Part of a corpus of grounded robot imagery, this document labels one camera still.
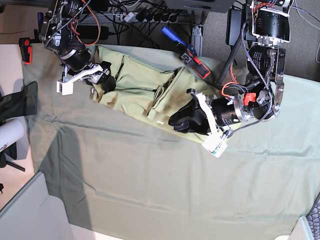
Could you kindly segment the robot arm with black motors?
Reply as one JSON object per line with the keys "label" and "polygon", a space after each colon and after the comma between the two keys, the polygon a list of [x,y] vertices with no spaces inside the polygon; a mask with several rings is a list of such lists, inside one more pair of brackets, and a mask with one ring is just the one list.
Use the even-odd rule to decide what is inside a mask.
{"label": "robot arm with black motors", "polygon": [[[279,43],[290,40],[290,1],[258,0],[249,7],[250,17],[242,22],[239,36],[214,86],[220,98],[211,96],[200,100],[192,88],[186,92],[192,100],[173,114],[168,124],[178,133],[212,133],[214,128],[231,137],[231,125],[242,123],[244,128],[277,117],[284,91],[286,51]],[[232,62],[239,48],[244,48],[247,30],[256,38],[251,48],[245,48],[248,75],[245,84],[233,77],[223,83],[226,74],[232,74]]]}

